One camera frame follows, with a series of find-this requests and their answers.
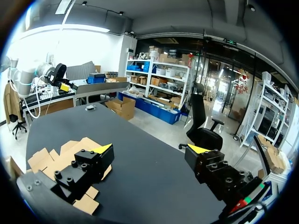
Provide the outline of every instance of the exit sign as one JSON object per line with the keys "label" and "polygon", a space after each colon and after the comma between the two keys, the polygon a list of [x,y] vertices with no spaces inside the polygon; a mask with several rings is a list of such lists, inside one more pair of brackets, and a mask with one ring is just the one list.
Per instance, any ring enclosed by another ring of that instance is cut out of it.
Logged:
{"label": "exit sign", "polygon": [[226,39],[225,42],[228,43],[228,44],[237,46],[237,42],[235,42],[235,41],[231,41],[231,40]]}

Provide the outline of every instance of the black table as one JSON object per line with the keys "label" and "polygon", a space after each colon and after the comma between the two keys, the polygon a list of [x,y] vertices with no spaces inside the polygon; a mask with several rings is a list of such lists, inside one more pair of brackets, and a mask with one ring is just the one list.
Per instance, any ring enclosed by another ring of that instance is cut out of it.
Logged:
{"label": "black table", "polygon": [[46,147],[59,153],[69,140],[89,137],[113,143],[115,159],[107,179],[93,186],[101,208],[94,215],[131,224],[210,223],[224,208],[210,189],[200,185],[184,154],[96,103],[77,106],[33,121],[26,160]]}

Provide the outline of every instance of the white wall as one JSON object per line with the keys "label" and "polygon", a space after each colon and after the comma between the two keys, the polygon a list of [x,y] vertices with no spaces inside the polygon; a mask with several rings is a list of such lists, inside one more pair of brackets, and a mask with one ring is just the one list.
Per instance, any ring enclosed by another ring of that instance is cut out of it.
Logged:
{"label": "white wall", "polygon": [[[48,52],[53,53],[56,63],[66,66],[81,65],[93,61],[101,66],[101,72],[118,71],[125,76],[127,48],[136,49],[137,40],[126,35],[113,35],[83,30],[58,30],[37,33],[13,42],[7,56],[18,58],[17,68],[22,70],[34,60],[46,61]],[[0,77],[0,98],[3,99],[7,73]],[[5,119],[3,103],[0,103],[0,122]]]}

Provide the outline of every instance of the robotic arm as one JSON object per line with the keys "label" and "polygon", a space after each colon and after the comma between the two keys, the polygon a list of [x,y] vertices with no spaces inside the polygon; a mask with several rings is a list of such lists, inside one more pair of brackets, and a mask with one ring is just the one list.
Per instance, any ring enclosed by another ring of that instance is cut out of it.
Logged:
{"label": "robotic arm", "polygon": [[15,89],[13,87],[12,88],[18,92],[20,98],[26,98],[29,96],[32,81],[35,77],[39,77],[45,83],[57,86],[59,88],[63,83],[73,87],[73,85],[69,83],[68,79],[63,79],[63,76],[66,72],[66,66],[64,64],[60,63],[55,68],[54,66],[45,62],[34,62],[32,65],[28,66],[22,71],[17,70],[17,64],[17,60],[12,60],[8,57],[5,57],[0,71],[3,72],[10,68],[9,79],[13,81]]}

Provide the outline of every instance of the jacket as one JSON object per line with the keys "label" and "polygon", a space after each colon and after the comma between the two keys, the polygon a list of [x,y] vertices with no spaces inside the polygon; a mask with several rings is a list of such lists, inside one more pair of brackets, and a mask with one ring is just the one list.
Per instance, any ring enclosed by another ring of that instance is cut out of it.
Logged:
{"label": "jacket", "polygon": [[9,116],[12,114],[18,116],[19,120],[23,120],[20,111],[20,98],[18,93],[11,88],[10,83],[5,86],[3,101],[7,124],[10,124]]}

